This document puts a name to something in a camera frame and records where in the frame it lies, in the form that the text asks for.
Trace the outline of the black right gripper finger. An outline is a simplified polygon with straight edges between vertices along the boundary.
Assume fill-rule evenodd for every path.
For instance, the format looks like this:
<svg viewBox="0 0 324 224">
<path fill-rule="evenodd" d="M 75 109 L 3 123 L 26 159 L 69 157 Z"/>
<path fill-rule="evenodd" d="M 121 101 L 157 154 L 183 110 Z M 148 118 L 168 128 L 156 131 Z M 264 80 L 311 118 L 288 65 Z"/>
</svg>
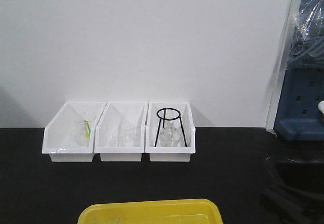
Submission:
<svg viewBox="0 0 324 224">
<path fill-rule="evenodd" d="M 278 185 L 261 193 L 260 206 L 280 223 L 323 223 L 323 200 Z"/>
</svg>

